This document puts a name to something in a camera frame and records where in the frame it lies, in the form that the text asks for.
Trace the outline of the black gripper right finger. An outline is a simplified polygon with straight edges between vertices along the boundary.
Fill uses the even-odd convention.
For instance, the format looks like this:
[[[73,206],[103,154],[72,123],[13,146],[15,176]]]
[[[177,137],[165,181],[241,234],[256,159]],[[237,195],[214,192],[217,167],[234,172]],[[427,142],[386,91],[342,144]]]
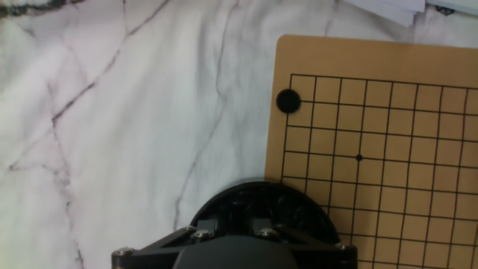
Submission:
[[[330,219],[319,220],[317,225],[311,225],[316,238],[283,223],[273,224],[268,218],[252,219],[252,236],[280,243],[289,250],[348,250],[349,245],[342,244],[336,228]]]

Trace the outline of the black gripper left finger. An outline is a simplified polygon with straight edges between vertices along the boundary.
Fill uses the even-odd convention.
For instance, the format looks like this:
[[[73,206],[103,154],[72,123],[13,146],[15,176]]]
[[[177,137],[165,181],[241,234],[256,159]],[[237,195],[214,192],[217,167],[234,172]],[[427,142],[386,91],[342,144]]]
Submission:
[[[134,254],[178,252],[185,247],[215,238],[216,228],[216,220],[200,220],[196,226],[182,227],[140,250],[135,250]]]

